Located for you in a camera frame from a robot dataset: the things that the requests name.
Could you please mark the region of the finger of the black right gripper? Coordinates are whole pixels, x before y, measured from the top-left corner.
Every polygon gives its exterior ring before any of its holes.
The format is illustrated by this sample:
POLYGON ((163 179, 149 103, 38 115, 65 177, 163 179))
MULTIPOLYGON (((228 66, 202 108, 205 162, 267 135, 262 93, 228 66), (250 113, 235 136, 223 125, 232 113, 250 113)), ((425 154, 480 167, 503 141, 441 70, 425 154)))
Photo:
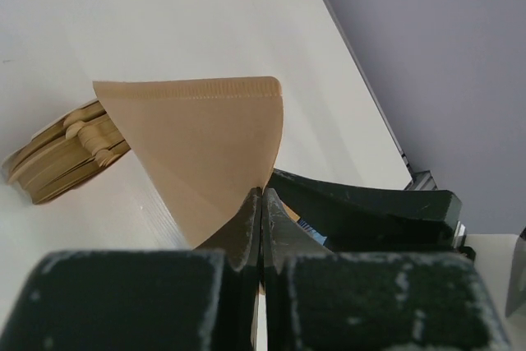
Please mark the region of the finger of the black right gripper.
POLYGON ((356 187, 276 169, 268 187, 334 252, 458 247, 461 201, 450 191, 356 187))

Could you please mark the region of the wooden ring dripper holder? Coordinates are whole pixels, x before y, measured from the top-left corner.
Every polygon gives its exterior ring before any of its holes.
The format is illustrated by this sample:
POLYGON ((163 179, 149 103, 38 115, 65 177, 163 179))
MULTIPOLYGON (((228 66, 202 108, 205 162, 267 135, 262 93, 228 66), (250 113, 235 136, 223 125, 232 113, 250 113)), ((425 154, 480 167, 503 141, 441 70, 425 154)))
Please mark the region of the wooden ring dripper holder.
POLYGON ((287 205, 284 205, 284 209, 288 215, 288 217, 293 220, 294 222, 298 222, 299 219, 300 219, 300 216, 295 213, 290 207, 288 207, 287 205))

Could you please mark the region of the brown paper coffee filter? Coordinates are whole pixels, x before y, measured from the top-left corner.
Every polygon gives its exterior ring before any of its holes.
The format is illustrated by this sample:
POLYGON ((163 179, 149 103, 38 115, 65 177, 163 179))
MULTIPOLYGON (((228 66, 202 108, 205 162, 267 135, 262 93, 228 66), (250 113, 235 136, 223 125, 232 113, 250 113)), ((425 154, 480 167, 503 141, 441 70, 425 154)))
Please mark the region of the brown paper coffee filter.
POLYGON ((268 183, 284 127, 276 78, 96 81, 93 88, 191 247, 268 183))

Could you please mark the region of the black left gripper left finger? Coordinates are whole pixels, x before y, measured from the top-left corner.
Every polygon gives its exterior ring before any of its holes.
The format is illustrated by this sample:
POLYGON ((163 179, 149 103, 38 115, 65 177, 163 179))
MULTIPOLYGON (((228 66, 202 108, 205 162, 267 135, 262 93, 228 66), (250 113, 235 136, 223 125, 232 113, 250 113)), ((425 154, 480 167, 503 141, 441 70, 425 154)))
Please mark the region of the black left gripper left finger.
POLYGON ((45 256, 15 304, 18 350, 253 350, 262 191, 195 250, 45 256))

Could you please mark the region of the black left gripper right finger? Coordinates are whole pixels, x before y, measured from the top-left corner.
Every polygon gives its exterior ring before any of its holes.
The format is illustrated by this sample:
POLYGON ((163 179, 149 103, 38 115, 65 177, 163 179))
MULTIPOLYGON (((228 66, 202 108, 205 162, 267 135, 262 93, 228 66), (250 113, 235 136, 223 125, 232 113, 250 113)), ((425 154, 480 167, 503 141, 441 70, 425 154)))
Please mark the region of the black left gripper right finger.
POLYGON ((512 347, 482 278, 456 252, 329 252, 273 190, 261 227, 270 350, 512 347))

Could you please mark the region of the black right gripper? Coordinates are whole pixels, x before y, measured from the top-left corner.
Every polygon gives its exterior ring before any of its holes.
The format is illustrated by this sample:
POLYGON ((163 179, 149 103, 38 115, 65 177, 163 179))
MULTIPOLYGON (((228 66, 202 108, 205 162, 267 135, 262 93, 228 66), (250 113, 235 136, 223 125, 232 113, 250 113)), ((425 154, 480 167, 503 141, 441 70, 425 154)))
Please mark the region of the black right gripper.
POLYGON ((512 259, 505 316, 509 317, 525 304, 525 229, 517 238, 512 259))

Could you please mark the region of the blue glass cone dripper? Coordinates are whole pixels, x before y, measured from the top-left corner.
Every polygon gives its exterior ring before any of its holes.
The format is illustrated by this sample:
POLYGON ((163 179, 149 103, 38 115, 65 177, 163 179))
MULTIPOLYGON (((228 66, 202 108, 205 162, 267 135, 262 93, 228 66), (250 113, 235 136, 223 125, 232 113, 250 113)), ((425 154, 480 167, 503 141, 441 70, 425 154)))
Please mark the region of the blue glass cone dripper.
POLYGON ((326 236, 321 235, 319 232, 317 232, 310 224, 308 224, 303 219, 299 219, 297 224, 305 230, 316 242, 323 245, 326 240, 326 236))

